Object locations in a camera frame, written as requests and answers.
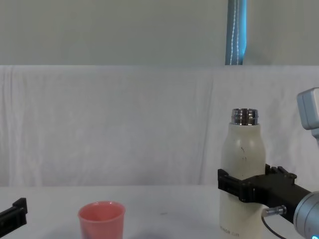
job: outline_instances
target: white bottle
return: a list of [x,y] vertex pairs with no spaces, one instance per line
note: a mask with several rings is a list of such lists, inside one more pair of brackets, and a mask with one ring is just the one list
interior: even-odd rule
[[[264,174],[265,159],[257,110],[234,109],[222,149],[221,168],[243,180]],[[261,239],[262,205],[242,203],[238,197],[224,191],[220,193],[221,239]]]

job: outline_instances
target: black clamp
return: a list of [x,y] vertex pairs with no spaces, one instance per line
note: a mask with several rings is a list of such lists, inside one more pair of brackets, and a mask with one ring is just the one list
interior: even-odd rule
[[0,213],[0,238],[26,224],[26,198],[20,198],[12,207]]
[[266,164],[265,174],[245,180],[231,177],[225,170],[218,170],[218,188],[230,193],[243,203],[259,203],[269,208],[284,205],[287,213],[282,215],[293,223],[298,203],[310,191],[295,184],[297,176],[283,167]]

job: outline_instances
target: plastic cup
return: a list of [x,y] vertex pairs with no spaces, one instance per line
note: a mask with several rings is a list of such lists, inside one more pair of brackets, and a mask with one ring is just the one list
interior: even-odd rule
[[117,202],[103,201],[80,209],[83,239],[122,239],[125,207]]

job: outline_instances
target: white table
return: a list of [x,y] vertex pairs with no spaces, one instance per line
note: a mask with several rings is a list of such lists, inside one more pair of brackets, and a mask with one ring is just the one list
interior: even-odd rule
[[[79,239],[78,210],[94,201],[126,206],[124,239],[219,239],[219,192],[208,186],[0,188],[0,210],[27,198],[27,225],[5,239]],[[300,239],[281,217],[267,218],[276,231]],[[265,229],[265,239],[275,239]]]

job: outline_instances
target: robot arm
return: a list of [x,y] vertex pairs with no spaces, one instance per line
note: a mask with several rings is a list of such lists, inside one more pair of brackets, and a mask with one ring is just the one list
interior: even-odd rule
[[0,213],[0,238],[26,224],[26,198],[20,198],[12,207]]
[[[297,96],[302,126],[312,131],[319,143],[319,88],[301,92]],[[297,176],[283,167],[266,165],[265,174],[245,180],[218,170],[218,188],[244,203],[260,203],[280,211],[293,223],[296,231],[306,239],[319,239],[319,192],[310,192],[295,184]]]
[[243,203],[259,203],[272,209],[281,209],[280,215],[295,225],[306,239],[319,235],[319,192],[295,184],[297,176],[283,167],[266,165],[265,174],[245,180],[229,176],[218,170],[218,188],[230,193]]

